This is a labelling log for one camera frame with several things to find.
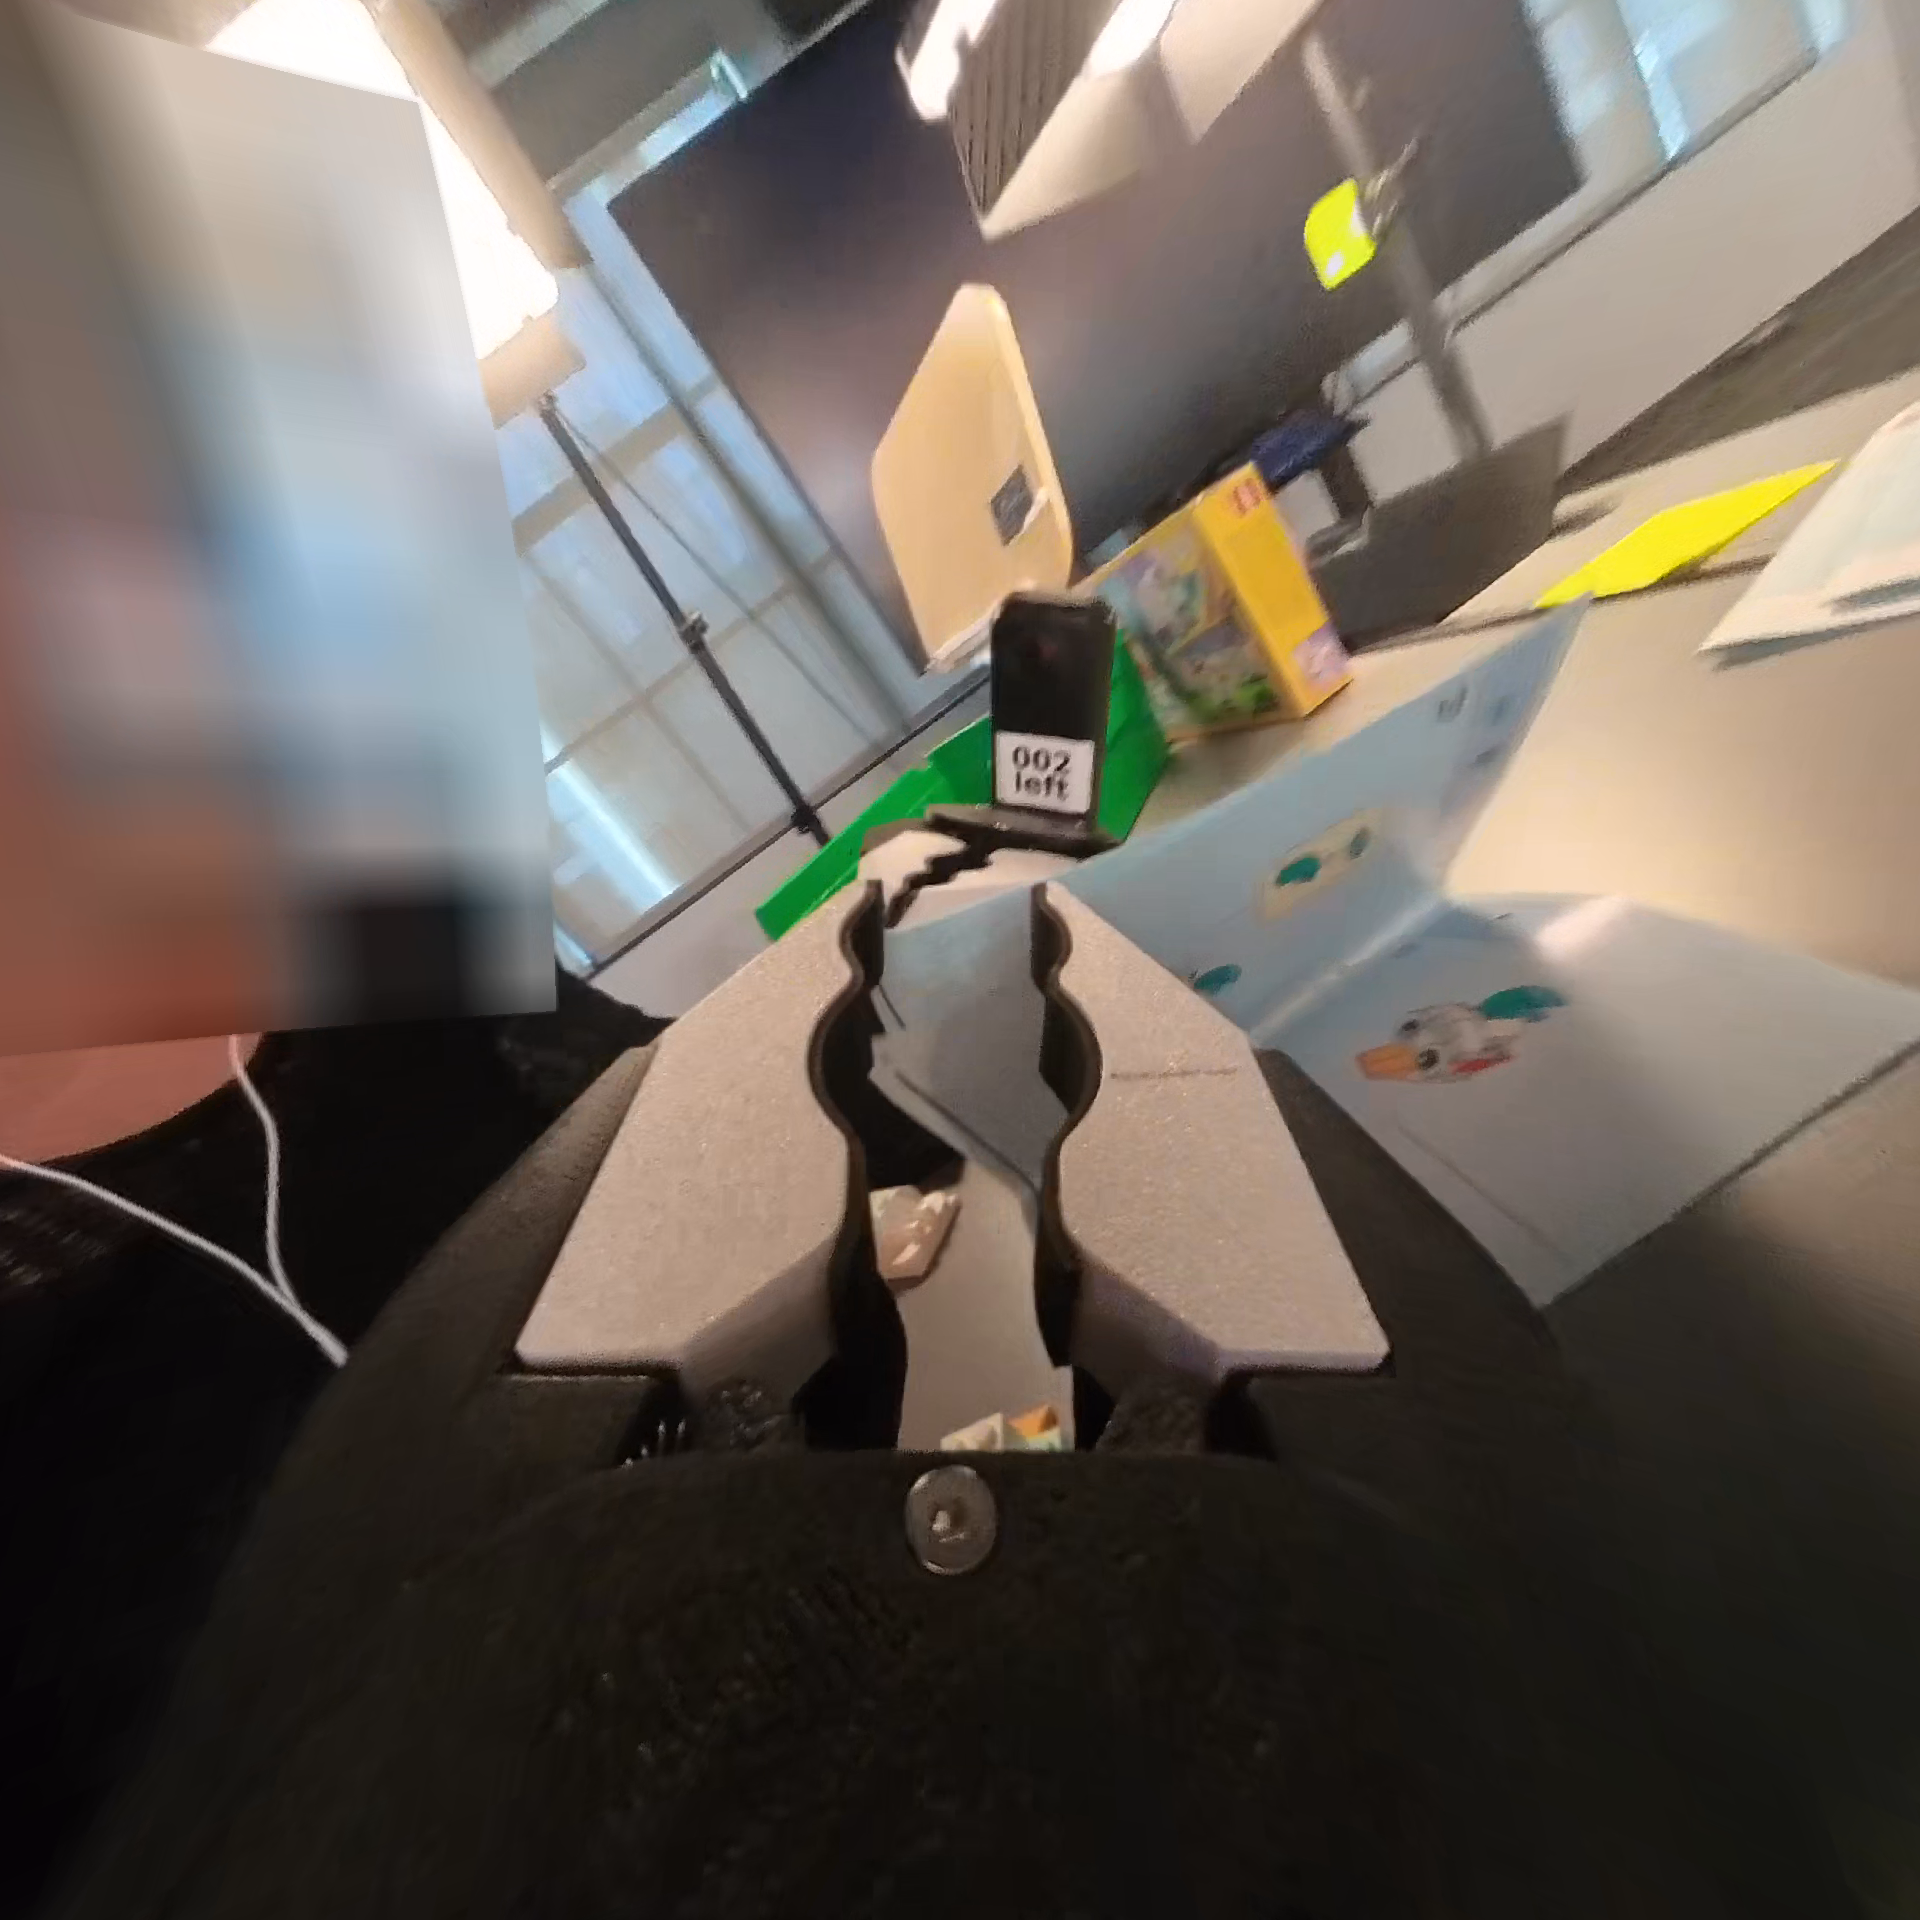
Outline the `closed instruction booklet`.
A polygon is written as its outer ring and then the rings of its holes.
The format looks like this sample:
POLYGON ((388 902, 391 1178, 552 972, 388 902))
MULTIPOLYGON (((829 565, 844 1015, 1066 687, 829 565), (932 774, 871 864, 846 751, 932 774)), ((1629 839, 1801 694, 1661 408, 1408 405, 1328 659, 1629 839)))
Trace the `closed instruction booklet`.
POLYGON ((1748 657, 1918 614, 1918 404, 1886 419, 1701 642, 1748 657))

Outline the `small black tablet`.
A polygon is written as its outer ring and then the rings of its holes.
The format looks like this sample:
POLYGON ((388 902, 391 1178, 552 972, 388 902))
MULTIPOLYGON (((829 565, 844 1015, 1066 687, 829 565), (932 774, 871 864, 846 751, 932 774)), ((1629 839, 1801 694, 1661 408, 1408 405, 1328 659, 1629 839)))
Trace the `small black tablet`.
POLYGON ((1321 471, 1354 444, 1366 419, 1324 405, 1298 405, 1268 425, 1248 449, 1248 462, 1268 492, 1284 492, 1308 471, 1321 471))

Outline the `lego instruction booklet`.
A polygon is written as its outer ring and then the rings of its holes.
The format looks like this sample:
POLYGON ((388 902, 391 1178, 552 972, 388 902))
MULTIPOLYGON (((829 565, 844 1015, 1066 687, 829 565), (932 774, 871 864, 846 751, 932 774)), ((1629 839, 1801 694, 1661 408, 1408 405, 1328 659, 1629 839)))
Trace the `lego instruction booklet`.
POLYGON ((1918 992, 1626 897, 1466 897, 1588 601, 1055 895, 1346 1108, 1538 1302, 1918 1049, 1918 992))

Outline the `yellow lego box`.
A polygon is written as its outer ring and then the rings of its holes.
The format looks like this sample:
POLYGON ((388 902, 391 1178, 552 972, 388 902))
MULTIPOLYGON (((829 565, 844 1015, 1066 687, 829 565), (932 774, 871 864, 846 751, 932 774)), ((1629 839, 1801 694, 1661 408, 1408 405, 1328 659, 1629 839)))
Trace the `yellow lego box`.
POLYGON ((1242 462, 1082 581, 1116 619, 1164 738, 1299 722, 1352 654, 1265 478, 1242 462))

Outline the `yellow sticky note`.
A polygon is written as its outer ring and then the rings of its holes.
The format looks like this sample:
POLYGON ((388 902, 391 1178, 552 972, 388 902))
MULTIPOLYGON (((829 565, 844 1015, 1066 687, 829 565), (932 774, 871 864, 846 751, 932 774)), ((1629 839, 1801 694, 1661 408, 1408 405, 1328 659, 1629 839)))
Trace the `yellow sticky note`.
POLYGON ((1325 292, 1346 285, 1378 261, 1375 202, 1361 179, 1346 178, 1308 207, 1302 249, 1325 292))

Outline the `large black monitor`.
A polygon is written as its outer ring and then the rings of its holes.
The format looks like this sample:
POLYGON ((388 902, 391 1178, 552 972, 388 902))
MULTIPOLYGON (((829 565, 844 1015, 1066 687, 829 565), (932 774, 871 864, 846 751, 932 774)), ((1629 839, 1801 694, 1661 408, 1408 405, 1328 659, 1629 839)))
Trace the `large black monitor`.
POLYGON ((1398 322, 1384 261, 1338 289, 1308 261, 1308 207, 1361 168, 1299 41, 1405 164, 1395 232, 1444 285, 1581 182, 1524 2, 1312 2, 1201 131, 1156 88, 1171 32, 1088 71, 1115 8, 991 2, 926 114, 908 67, 936 7, 865 2, 612 207, 908 657, 871 459, 965 284, 1006 301, 1079 549, 1398 322))

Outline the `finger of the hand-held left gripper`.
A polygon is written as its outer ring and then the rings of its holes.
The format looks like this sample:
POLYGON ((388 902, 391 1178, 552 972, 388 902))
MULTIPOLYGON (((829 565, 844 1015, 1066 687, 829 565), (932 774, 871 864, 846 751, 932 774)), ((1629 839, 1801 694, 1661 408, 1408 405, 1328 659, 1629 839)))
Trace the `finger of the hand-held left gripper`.
POLYGON ((876 1089, 951 1152, 1039 1194, 1055 1095, 1039 1071, 1034 888, 1052 857, 988 857, 882 925, 876 1089))
POLYGON ((871 835, 855 884, 876 888, 882 925, 901 925, 916 897, 984 872, 985 859, 988 848, 959 835, 871 835))

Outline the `black light stand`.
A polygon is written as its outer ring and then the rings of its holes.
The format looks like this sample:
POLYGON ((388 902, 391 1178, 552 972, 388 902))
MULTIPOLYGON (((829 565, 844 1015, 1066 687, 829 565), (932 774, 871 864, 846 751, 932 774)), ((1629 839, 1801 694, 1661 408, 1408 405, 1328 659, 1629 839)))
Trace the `black light stand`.
POLYGON ((818 848, 829 845, 829 829, 824 825, 818 805, 809 799, 804 787, 795 781, 788 767, 781 759, 775 744, 755 721, 752 709, 739 692, 726 677, 721 659, 712 651, 705 619, 696 612, 689 612, 681 597, 674 597, 665 575, 645 551, 632 521, 614 502, 594 458, 589 455, 581 434, 568 425, 559 408, 559 385, 584 372, 586 361, 565 335, 558 315, 538 315, 516 327, 516 332, 501 344, 492 355, 481 361, 482 391, 495 425, 516 419, 519 415, 535 415, 545 437, 559 449, 564 462, 584 489, 584 497, 598 512, 604 525, 609 525, 612 541, 636 568, 636 578, 661 605, 665 624, 671 627, 678 645, 705 677, 708 689, 726 709, 734 728, 744 734, 755 759, 761 759, 769 781, 775 781, 792 829, 798 829, 818 848))

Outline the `monitor stand pole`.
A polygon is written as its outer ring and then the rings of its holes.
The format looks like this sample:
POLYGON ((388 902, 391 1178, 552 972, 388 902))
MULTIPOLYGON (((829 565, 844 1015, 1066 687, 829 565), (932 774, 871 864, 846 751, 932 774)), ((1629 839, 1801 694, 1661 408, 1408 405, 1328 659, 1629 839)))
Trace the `monitor stand pole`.
POLYGON ((1436 285, 1408 222, 1421 134, 1411 134, 1395 158, 1386 158, 1386 148, 1366 127, 1364 88, 1346 81, 1328 37, 1318 27, 1299 35, 1299 64, 1331 145, 1358 179, 1364 225, 1375 239, 1378 264, 1391 281, 1415 361, 1435 388, 1451 447, 1464 462, 1485 459, 1495 452, 1491 424, 1451 345, 1451 329, 1444 322, 1436 305, 1436 285))

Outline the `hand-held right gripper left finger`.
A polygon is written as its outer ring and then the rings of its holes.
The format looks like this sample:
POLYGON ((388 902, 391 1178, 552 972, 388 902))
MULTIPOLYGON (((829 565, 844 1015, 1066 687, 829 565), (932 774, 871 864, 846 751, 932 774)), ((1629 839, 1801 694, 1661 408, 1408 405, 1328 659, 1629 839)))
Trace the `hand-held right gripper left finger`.
POLYGON ((898 1412, 906 1345, 876 1271, 849 1099, 871 1085, 882 891, 855 884, 654 1045, 514 1359, 645 1375, 696 1401, 812 1382, 898 1412))

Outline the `beige rounded board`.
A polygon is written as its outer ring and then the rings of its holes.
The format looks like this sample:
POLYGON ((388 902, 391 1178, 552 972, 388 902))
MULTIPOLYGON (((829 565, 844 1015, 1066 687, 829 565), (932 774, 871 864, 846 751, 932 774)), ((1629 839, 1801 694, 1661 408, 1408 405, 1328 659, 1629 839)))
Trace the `beige rounded board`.
POLYGON ((1006 301, 965 284, 871 458, 926 674, 974 659, 1012 594, 1064 594, 1074 529, 1006 301))

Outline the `yellow paper sheet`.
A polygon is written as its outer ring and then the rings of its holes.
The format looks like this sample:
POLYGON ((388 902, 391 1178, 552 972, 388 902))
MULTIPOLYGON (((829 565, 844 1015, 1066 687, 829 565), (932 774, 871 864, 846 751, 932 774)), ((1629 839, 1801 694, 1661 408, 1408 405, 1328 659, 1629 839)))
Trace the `yellow paper sheet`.
POLYGON ((1614 601, 1661 589, 1715 559, 1834 468, 1836 459, 1794 465, 1661 508, 1546 589, 1532 605, 1548 612, 1574 601, 1614 601))

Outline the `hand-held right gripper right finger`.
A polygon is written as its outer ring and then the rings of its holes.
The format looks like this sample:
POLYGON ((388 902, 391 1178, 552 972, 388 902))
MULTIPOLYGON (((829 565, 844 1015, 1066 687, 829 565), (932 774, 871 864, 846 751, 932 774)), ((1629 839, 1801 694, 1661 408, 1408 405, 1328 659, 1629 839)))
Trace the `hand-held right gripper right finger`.
POLYGON ((1061 884, 1031 895, 1034 1308, 1088 1381, 1372 1377, 1391 1342, 1251 1039, 1061 884))

